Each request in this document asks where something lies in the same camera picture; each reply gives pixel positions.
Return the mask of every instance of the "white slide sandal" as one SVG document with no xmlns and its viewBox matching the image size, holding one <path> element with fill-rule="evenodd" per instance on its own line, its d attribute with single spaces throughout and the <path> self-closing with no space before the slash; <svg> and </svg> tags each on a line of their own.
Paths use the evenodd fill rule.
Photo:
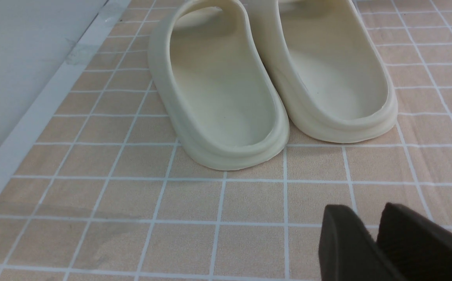
<svg viewBox="0 0 452 281">
<path fill-rule="evenodd" d="M 250 0 L 259 55 L 295 126 L 315 139 L 378 137 L 397 98 L 351 0 Z"/>
<path fill-rule="evenodd" d="M 149 69 L 183 149 L 231 171 L 277 155 L 289 122 L 242 3 L 191 0 L 154 28 Z"/>
</svg>

